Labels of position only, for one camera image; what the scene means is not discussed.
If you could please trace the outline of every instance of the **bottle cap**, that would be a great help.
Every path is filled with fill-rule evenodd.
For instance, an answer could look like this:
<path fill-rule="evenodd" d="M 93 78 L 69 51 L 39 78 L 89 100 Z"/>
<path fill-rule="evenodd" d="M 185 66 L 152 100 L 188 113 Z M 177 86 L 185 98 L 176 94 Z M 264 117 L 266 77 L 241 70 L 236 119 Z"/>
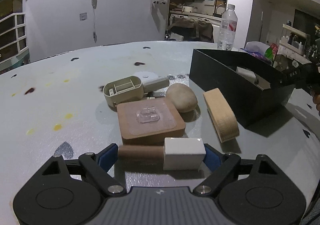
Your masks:
<path fill-rule="evenodd" d="M 232 10 L 234 10 L 236 8 L 236 6 L 235 5 L 233 5 L 233 4 L 228 4 L 228 9 L 232 9 Z"/>

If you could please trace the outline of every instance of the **white block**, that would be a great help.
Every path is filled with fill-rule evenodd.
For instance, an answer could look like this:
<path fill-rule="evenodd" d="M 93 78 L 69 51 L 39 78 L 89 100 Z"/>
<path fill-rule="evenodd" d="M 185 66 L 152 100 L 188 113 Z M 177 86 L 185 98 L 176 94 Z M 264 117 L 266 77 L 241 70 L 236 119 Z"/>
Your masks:
<path fill-rule="evenodd" d="M 197 170 L 205 157 L 200 138 L 165 138 L 163 170 Z"/>

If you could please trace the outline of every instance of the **red stain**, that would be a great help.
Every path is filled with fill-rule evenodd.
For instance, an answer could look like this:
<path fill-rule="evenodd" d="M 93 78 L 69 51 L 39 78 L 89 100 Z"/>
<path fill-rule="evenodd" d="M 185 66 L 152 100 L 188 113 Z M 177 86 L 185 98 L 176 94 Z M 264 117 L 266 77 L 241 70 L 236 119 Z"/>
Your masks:
<path fill-rule="evenodd" d="M 33 93 L 35 91 L 35 88 L 30 88 L 28 91 L 26 91 L 25 93 L 24 93 L 24 95 L 26 95 L 26 94 L 28 94 L 28 93 Z"/>

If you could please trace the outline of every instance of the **table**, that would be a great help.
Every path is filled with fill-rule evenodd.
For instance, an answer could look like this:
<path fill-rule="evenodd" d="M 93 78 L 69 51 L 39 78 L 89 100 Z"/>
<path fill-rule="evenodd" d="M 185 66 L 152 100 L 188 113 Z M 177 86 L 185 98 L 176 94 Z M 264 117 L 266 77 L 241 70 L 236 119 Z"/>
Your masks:
<path fill-rule="evenodd" d="M 77 158 L 85 152 L 97 153 L 110 143 L 121 144 L 117 113 L 108 107 L 101 88 L 138 71 L 170 75 L 171 83 L 188 84 L 195 92 L 200 112 L 188 117 L 186 136 L 201 137 L 218 151 L 234 152 L 242 158 L 267 154 L 303 192 L 308 206 L 320 178 L 319 115 L 311 96 L 295 90 L 287 109 L 250 129 L 239 126 L 236 140 L 220 144 L 203 91 L 187 76 L 193 49 L 216 47 L 171 41 L 100 46 L 63 53 L 0 75 L 0 224 L 18 224 L 12 209 L 15 194 L 55 152 Z M 135 62 L 144 65 L 135 66 Z M 109 174 L 127 188 L 188 185 L 193 189 L 210 172 L 202 167 L 200 171 L 163 173 L 146 166 L 124 172 L 115 165 Z"/>

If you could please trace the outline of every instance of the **black box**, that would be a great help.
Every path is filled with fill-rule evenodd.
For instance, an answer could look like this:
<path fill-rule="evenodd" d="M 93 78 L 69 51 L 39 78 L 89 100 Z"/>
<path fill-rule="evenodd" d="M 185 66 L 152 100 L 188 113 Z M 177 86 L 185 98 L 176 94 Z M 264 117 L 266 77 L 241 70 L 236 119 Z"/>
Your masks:
<path fill-rule="evenodd" d="M 269 82 L 270 88 L 246 80 L 236 67 L 253 71 Z M 204 91 L 219 88 L 243 127 L 286 105 L 295 88 L 295 84 L 282 85 L 284 75 L 267 63 L 236 51 L 194 49 L 190 79 Z"/>

